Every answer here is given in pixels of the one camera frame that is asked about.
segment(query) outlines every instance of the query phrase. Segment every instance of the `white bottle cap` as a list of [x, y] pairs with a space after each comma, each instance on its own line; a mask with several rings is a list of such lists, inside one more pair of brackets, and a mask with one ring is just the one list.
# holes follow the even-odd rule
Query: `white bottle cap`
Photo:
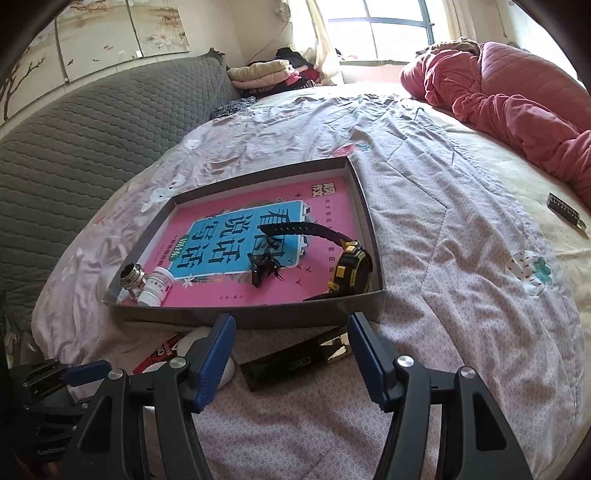
[[160, 307], [162, 302], [156, 295], [153, 295], [149, 291], [143, 290], [138, 297], [138, 305], [142, 307]]

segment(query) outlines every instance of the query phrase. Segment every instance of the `bed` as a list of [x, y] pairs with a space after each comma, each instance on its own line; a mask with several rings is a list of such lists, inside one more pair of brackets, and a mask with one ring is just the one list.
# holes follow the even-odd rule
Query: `bed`
[[[552, 191], [591, 225], [589, 212], [570, 189], [507, 147], [405, 97], [390, 84], [298, 90], [188, 133], [121, 187], [61, 256], [33, 313], [44, 353], [75, 364], [106, 358], [132, 370], [181, 329], [112, 319], [100, 300], [159, 205], [201, 184], [345, 153], [368, 197], [387, 272], [386, 309], [375, 327], [430, 368], [476, 367], [534, 476], [558, 478], [591, 423], [584, 406], [591, 244], [545, 199]], [[461, 201], [450, 206], [454, 198]], [[469, 222], [473, 228], [461, 228]], [[453, 266], [457, 281], [449, 282], [451, 257], [437, 246], [442, 232], [452, 230], [461, 247], [454, 258], [473, 249], [462, 268]], [[551, 268], [551, 282], [536, 283], [534, 294], [524, 294], [522, 279], [507, 270], [528, 252]], [[486, 283], [471, 284], [472, 273]], [[446, 283], [454, 291], [445, 287], [444, 295]], [[405, 303], [417, 289], [426, 301]], [[487, 310], [490, 299], [496, 300]], [[242, 363], [316, 332], [240, 331], [233, 356]], [[436, 411], [432, 417], [424, 478], [434, 472], [438, 445]], [[194, 420], [215, 477], [311, 480], [370, 478], [390, 418], [371, 404], [349, 359], [258, 395], [238, 374]], [[162, 475], [150, 414], [147, 430], [151, 469]]]

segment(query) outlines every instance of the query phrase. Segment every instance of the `black cloth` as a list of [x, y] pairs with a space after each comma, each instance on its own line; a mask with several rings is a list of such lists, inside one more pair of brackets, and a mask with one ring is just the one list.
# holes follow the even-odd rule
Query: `black cloth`
[[256, 98], [253, 96], [249, 96], [247, 98], [243, 98], [242, 100], [232, 100], [229, 104], [221, 106], [220, 108], [216, 108], [212, 112], [211, 120], [214, 118], [221, 118], [223, 116], [233, 115], [240, 110], [244, 110], [245, 108], [250, 107], [256, 102]]
[[306, 80], [305, 78], [301, 78], [300, 80], [298, 80], [295, 83], [292, 83], [291, 85], [288, 85], [285, 82], [278, 83], [271, 90], [259, 89], [259, 92], [255, 91], [256, 89], [243, 90], [242, 96], [254, 95], [256, 98], [263, 98], [269, 95], [274, 95], [276, 93], [289, 92], [291, 90], [299, 90], [302, 88], [311, 88], [313, 86], [316, 86], [316, 84], [312, 80]]
[[306, 59], [302, 57], [299, 52], [293, 51], [289, 47], [283, 47], [277, 50], [277, 53], [275, 54], [275, 59], [289, 60], [291, 66], [295, 69], [303, 65], [306, 65], [308, 68], [314, 67], [309, 61], [306, 61]]

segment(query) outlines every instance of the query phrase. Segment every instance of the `pink jacket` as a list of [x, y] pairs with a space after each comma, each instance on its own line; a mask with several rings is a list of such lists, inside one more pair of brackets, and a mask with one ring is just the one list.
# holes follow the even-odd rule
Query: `pink jacket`
[[[498, 55], [505, 48], [512, 50]], [[507, 54], [512, 54], [512, 61]], [[523, 66], [515, 67], [513, 61]], [[512, 74], [502, 74], [508, 67]], [[558, 67], [489, 42], [480, 57], [457, 50], [417, 57], [404, 67], [400, 81], [417, 99], [451, 110], [459, 121], [503, 141], [571, 184], [591, 208], [591, 98]], [[562, 118], [549, 107], [561, 109]]]

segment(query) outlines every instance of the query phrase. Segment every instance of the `pile of clothes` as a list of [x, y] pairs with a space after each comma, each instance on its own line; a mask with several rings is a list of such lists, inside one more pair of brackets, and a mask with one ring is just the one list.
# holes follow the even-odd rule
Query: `pile of clothes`
[[313, 87], [320, 79], [320, 73], [314, 66], [288, 47], [277, 50], [273, 60], [228, 69], [228, 76], [244, 98], [262, 98], [275, 93]]

